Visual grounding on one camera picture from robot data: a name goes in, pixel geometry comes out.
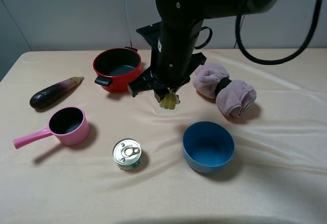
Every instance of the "pink measuring cup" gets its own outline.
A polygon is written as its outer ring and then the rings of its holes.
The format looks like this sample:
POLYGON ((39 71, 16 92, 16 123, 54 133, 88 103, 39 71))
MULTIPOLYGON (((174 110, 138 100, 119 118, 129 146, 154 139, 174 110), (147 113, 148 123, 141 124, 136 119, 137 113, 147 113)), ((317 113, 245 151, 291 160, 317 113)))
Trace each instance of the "pink measuring cup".
POLYGON ((68 107, 56 112, 45 129, 17 138, 13 142, 15 148, 19 149, 33 141, 54 135, 62 144, 72 146, 82 142, 89 131, 84 111, 77 107, 68 107))

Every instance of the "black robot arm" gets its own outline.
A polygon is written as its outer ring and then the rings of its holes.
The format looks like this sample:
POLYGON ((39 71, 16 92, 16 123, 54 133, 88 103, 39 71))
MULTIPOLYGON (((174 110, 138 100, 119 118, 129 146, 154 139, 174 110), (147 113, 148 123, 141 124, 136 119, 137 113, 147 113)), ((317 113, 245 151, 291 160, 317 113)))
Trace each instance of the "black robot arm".
MULTIPOLYGON (((129 84, 133 96, 154 90, 160 102, 190 81, 205 63, 202 53, 192 54, 205 19, 236 16, 243 0, 156 0, 161 22, 138 29, 152 47, 151 65, 129 84)), ((268 11, 277 0, 248 0, 244 14, 268 11)))

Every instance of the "table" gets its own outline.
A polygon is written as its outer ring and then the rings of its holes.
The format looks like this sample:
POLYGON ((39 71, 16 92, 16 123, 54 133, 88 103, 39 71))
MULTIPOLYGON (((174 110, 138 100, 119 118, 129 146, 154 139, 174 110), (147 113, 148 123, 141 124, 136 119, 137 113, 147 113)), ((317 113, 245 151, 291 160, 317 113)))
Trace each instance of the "table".
MULTIPOLYGON (((0 83, 0 222, 326 223, 327 49, 278 66, 251 63, 237 49, 202 52, 257 90, 243 117, 224 117, 192 83, 172 111, 152 91, 107 93, 94 83, 100 51, 22 55, 0 83), (72 76, 85 80, 69 97, 41 113, 29 106, 35 92, 72 76), (43 129, 66 106, 81 107, 91 123, 84 143, 63 147, 48 137, 14 148, 14 138, 43 129), (224 126, 236 144, 233 160, 212 176, 194 172, 182 156, 184 131, 204 120, 224 126), (123 138, 144 150, 133 171, 120 170, 111 156, 123 138)), ((266 59, 292 52, 251 50, 266 59)), ((139 53, 147 66, 150 51, 139 53)))

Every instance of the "eggplant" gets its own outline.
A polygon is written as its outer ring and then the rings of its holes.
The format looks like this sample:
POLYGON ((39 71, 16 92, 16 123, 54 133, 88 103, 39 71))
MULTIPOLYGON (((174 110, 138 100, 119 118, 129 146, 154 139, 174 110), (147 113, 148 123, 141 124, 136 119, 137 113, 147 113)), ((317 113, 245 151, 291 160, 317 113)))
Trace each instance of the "eggplant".
POLYGON ((49 86, 32 96, 30 105, 34 109, 43 109, 77 87, 84 77, 72 77, 49 86))

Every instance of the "pink towel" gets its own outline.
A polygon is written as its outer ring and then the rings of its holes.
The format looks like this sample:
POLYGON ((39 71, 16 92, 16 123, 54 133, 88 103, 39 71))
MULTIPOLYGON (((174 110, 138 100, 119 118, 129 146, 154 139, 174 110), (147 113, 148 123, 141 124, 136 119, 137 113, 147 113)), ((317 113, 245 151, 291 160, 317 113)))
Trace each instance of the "pink towel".
POLYGON ((201 94, 216 99, 219 110, 225 116, 240 117, 256 99, 256 91, 241 80, 233 80, 215 94, 217 85, 223 78, 229 78, 227 70, 218 63, 205 63, 195 71, 193 86, 201 94))

